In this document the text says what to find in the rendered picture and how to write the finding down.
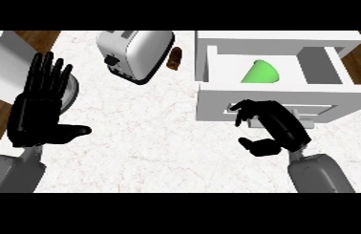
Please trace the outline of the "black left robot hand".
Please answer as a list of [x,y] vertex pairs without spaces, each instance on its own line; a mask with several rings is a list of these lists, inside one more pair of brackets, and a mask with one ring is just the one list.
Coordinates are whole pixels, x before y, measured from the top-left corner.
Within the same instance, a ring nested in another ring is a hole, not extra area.
[[61,97],[73,66],[52,52],[35,53],[21,93],[11,106],[7,137],[13,147],[64,144],[91,133],[83,125],[58,123]]

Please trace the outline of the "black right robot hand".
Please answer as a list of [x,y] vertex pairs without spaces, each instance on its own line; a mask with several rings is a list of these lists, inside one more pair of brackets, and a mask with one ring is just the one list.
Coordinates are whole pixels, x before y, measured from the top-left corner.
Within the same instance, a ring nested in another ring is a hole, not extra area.
[[253,156],[276,155],[281,148],[288,152],[295,152],[312,141],[300,121],[278,102],[244,99],[229,107],[229,110],[237,112],[235,126],[239,126],[242,121],[257,117],[272,136],[272,138],[263,138],[257,141],[238,138],[238,143]]

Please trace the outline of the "white open drawer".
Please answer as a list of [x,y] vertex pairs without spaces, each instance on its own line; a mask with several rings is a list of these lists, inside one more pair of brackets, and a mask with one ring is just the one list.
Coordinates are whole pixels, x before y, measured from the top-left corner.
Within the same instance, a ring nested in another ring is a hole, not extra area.
[[[332,47],[321,48],[329,62],[340,84],[310,84],[295,55],[248,55],[217,54],[216,46],[206,48],[206,68],[209,80],[200,83],[201,90],[214,91],[282,91],[361,93],[361,85],[354,85],[344,70],[344,65]],[[254,60],[266,61],[278,71],[275,83],[242,83],[241,80]]]

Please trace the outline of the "grey round bowl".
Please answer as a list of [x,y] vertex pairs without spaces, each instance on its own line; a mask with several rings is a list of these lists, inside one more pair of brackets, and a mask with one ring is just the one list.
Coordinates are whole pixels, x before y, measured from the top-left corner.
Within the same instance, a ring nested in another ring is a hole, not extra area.
[[69,75],[67,86],[61,97],[60,113],[64,113],[66,110],[70,108],[76,100],[77,93],[79,93],[79,82],[76,78],[71,75]]

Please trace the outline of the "white block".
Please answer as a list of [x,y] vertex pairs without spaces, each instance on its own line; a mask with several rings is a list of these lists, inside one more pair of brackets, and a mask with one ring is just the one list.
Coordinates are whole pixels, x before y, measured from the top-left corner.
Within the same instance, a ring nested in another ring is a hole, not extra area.
[[0,100],[13,104],[36,51],[13,31],[0,31]]

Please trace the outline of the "white cabinet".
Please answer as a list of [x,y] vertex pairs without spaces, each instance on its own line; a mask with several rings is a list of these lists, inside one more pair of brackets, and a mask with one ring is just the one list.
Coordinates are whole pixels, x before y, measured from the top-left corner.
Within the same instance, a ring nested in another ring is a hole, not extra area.
[[344,56],[361,44],[357,31],[197,31],[195,46],[220,54],[297,54],[304,47],[334,47]]

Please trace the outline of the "silver toaster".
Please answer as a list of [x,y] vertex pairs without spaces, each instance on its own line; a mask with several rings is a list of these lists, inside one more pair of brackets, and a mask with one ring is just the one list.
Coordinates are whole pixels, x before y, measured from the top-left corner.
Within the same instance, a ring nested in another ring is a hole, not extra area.
[[111,74],[135,83],[147,84],[169,50],[175,35],[170,31],[102,31],[95,40]]

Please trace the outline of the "brown bread loaf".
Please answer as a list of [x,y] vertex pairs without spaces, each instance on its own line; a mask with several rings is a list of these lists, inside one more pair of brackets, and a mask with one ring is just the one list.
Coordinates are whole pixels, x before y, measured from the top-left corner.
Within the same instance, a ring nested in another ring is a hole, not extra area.
[[166,67],[170,70],[176,70],[181,64],[181,48],[175,47],[169,53],[169,59],[166,62]]

